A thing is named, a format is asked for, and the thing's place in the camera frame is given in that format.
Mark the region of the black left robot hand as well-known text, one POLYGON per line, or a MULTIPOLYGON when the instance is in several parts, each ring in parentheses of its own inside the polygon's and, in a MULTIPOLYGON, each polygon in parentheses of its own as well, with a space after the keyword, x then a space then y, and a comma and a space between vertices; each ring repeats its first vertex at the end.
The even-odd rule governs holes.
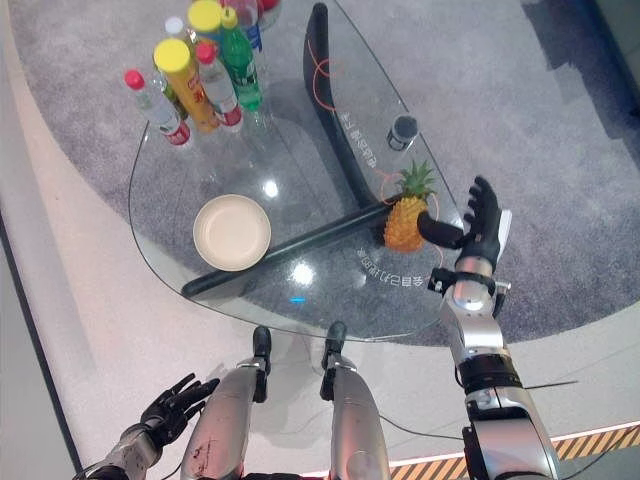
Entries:
POLYGON ((173 443, 188 422, 204 408, 219 383, 219 378, 201 382, 190 373, 163 391, 140 417, 153 445, 161 449, 173 443))

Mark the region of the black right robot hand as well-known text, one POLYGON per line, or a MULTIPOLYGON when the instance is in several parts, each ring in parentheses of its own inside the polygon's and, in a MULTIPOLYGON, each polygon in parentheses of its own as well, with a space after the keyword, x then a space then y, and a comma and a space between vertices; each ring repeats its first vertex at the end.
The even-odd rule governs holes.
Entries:
POLYGON ((418 215, 417 228, 421 237, 437 246, 460 250, 461 257, 480 257, 493 267, 497 265, 501 244, 499 229, 502 210, 491 184, 476 176, 469 188, 470 211, 464 215, 469 230, 434 220, 427 211, 418 215))

